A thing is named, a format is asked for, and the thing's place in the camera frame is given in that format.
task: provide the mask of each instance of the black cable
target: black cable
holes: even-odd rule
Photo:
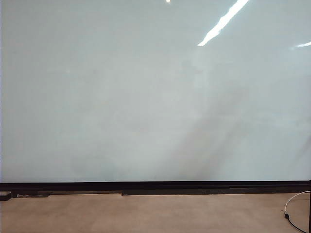
[[[290,215],[289,215],[289,214],[285,213],[285,214],[284,214],[284,217],[285,217],[285,218],[289,221],[289,223],[290,223],[293,227],[295,227],[297,230],[301,231],[302,233],[307,233],[307,232],[303,231],[302,229],[300,229],[299,227],[295,226],[295,225],[291,222],[291,220],[290,220]]]

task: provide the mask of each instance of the white cable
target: white cable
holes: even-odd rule
[[[310,191],[304,191],[304,192],[302,192],[302,193],[298,193],[298,194],[296,194],[295,196],[292,196],[291,198],[289,198],[289,200],[288,200],[288,201],[286,202],[286,204],[285,204],[284,214],[287,214],[287,212],[286,212],[287,204],[288,204],[293,198],[297,197],[297,196],[300,195],[300,194],[309,193],[309,192],[310,192]]]

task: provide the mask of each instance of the beige carpet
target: beige carpet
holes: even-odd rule
[[[52,195],[1,203],[1,233],[294,233],[293,194]],[[290,203],[308,229],[309,194]]]

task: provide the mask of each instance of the black pole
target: black pole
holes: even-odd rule
[[[310,207],[309,207],[309,233],[311,233],[311,192],[310,192]]]

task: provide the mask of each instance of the white glossy surface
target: white glossy surface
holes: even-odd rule
[[[311,1],[1,2],[1,181],[311,178]]]

